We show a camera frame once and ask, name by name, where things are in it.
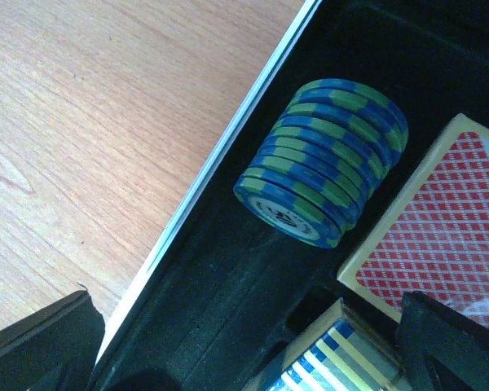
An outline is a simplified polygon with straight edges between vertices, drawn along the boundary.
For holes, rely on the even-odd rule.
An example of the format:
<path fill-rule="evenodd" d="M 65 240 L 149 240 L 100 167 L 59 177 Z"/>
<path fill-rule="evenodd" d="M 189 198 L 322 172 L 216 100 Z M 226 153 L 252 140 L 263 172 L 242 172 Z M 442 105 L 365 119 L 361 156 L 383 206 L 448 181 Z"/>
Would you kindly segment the aluminium poker case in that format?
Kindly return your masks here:
<path fill-rule="evenodd" d="M 294 92 L 325 77 L 379 90 L 409 126 L 335 249 L 277 231 L 232 191 Z M 489 1 L 304 3 L 115 309 L 90 389 L 242 389 L 342 293 L 337 269 L 459 113 L 489 127 Z"/>

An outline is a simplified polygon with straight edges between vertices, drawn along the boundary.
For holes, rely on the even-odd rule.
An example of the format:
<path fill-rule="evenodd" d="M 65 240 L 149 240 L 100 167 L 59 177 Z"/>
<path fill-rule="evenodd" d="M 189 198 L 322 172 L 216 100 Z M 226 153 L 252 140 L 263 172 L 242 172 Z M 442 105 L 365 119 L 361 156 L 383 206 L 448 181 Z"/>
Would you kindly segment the blue playing card box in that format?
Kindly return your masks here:
<path fill-rule="evenodd" d="M 251 379 L 245 390 L 410 390 L 393 348 L 343 299 Z"/>

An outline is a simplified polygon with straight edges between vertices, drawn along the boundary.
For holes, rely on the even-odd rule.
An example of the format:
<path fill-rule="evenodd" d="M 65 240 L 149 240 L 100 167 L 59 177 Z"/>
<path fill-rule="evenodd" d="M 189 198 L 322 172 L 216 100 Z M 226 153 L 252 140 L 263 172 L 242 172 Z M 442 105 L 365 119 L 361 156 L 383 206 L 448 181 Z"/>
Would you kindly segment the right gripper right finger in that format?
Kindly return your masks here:
<path fill-rule="evenodd" d="M 489 390 L 489 329 L 422 292 L 406 293 L 396 332 L 413 390 Z"/>

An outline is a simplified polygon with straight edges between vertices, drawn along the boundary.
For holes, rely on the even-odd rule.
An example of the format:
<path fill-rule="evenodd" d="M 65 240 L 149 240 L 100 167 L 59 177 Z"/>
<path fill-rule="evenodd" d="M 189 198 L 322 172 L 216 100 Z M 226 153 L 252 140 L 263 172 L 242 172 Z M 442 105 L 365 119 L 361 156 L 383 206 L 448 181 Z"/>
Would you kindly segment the red playing card deck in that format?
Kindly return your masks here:
<path fill-rule="evenodd" d="M 394 321 L 419 291 L 489 329 L 489 129 L 456 115 L 337 278 Z"/>

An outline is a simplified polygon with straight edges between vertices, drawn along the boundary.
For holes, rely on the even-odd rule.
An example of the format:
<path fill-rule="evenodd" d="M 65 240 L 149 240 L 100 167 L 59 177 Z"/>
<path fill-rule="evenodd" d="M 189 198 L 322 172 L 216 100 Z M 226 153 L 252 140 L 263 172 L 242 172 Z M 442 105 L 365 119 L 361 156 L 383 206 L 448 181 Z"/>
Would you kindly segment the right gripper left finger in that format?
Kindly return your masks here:
<path fill-rule="evenodd" d="M 0 390 L 86 390 L 105 333 L 78 290 L 0 331 Z"/>

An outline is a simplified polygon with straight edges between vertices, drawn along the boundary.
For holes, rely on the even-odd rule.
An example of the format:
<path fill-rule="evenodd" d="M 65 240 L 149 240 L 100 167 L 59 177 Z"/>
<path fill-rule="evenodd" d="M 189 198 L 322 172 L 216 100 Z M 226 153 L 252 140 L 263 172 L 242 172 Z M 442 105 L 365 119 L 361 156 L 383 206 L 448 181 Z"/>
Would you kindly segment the teal poker chip stack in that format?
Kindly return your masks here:
<path fill-rule="evenodd" d="M 388 173 L 376 147 L 355 136 L 281 127 L 264 139 L 233 191 L 279 231 L 334 248 Z"/>
<path fill-rule="evenodd" d="M 408 143 L 408 123 L 399 107 L 370 86 L 327 78 L 299 87 L 273 128 L 329 128 L 328 135 L 354 149 L 381 181 Z"/>

